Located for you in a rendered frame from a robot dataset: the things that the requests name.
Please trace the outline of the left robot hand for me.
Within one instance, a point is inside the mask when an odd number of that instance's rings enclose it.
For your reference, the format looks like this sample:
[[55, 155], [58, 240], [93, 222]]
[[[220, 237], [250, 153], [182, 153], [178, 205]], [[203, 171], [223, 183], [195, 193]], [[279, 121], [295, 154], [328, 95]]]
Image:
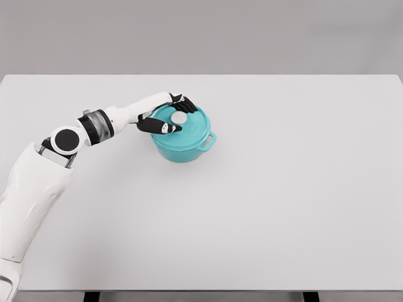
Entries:
[[146, 133], [165, 135], [182, 130], [168, 122], [149, 117], [149, 115], [162, 107], [172, 107], [183, 113], [195, 113], [198, 108], [183, 94], [173, 95], [170, 92], [160, 92], [128, 107], [129, 124], [136, 124], [138, 130]]

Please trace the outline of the teal pot lid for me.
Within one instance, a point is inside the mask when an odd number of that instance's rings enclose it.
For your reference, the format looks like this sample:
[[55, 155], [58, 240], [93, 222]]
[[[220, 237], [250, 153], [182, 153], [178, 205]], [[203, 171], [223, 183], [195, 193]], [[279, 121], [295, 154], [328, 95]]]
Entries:
[[182, 130], [167, 134], [151, 134], [154, 143], [170, 150], [188, 150], [202, 144], [210, 131], [210, 121], [204, 111], [197, 107], [194, 113], [187, 113]]

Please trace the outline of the teal pot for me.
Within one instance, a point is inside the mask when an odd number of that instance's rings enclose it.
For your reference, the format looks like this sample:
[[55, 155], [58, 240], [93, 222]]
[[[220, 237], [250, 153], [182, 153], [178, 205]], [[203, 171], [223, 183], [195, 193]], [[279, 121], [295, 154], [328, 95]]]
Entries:
[[173, 162], [189, 162], [197, 159], [202, 153], [207, 152], [213, 146], [217, 139], [217, 136], [209, 131], [206, 139], [203, 139], [201, 145], [193, 147], [188, 150], [170, 150], [160, 145], [155, 144], [158, 152], [165, 158]]

